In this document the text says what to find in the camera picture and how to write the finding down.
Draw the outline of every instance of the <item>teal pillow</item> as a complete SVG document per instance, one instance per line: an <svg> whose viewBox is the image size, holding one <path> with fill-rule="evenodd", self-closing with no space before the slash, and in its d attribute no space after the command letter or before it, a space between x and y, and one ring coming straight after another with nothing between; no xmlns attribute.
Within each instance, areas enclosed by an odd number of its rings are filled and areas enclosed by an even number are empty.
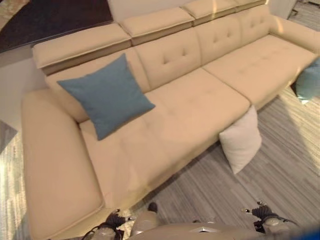
<svg viewBox="0 0 320 240"><path fill-rule="evenodd" d="M298 76L295 90L296 95L302 101L320 96L320 57Z"/></svg>
<svg viewBox="0 0 320 240"><path fill-rule="evenodd" d="M58 84L81 103L94 124L98 140L155 107L141 92L125 54L94 73Z"/></svg>

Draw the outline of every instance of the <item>sofa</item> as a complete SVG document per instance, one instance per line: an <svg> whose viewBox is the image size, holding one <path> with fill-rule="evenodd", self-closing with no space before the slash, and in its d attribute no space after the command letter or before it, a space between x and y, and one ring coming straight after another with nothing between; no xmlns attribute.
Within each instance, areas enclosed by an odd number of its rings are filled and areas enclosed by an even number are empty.
<svg viewBox="0 0 320 240"><path fill-rule="evenodd" d="M320 54L319 32L261 0L197 0L39 43L48 88L22 100L27 215L33 240L81 236L140 201L251 105L261 109ZM125 53L154 109L98 141L57 81Z"/></svg>

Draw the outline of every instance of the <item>floor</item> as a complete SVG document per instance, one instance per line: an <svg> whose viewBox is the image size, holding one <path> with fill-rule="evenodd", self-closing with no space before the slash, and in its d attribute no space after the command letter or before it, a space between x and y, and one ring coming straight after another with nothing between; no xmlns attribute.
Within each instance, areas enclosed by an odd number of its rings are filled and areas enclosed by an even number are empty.
<svg viewBox="0 0 320 240"><path fill-rule="evenodd" d="M298 14L291 14L289 20L320 31L320 8L317 5L297 1L293 9L297 10Z"/></svg>
<svg viewBox="0 0 320 240"><path fill-rule="evenodd" d="M304 25L318 26L316 6L298 2L295 9L299 14L291 21L306 19ZM126 213L138 214L156 201L163 223L198 219L252 229L254 218L240 209L264 200L275 212L304 227L318 224L319 110L319 98L302 105L287 88L259 111L263 144L242 172L232 174L216 143ZM21 133L0 121L0 239L30 239L25 214ZM128 233L130 224L124 227Z"/></svg>

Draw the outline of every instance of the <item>sofa armrest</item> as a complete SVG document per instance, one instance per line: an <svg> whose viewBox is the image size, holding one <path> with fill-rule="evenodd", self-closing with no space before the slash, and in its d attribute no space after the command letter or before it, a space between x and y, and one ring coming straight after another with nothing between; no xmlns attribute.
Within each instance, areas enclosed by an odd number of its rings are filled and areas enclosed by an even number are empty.
<svg viewBox="0 0 320 240"><path fill-rule="evenodd" d="M50 239L103 206L79 126L51 90L22 101L27 214L33 240Z"/></svg>
<svg viewBox="0 0 320 240"><path fill-rule="evenodd" d="M270 33L320 55L320 32L278 16L271 16Z"/></svg>

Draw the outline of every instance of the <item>dark rug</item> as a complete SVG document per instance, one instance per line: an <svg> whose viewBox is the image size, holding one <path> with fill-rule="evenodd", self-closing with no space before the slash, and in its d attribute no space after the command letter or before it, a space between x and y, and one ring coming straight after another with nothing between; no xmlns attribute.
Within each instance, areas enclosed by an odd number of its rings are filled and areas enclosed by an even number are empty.
<svg viewBox="0 0 320 240"><path fill-rule="evenodd" d="M107 0L31 0L0 32L0 52L110 23Z"/></svg>

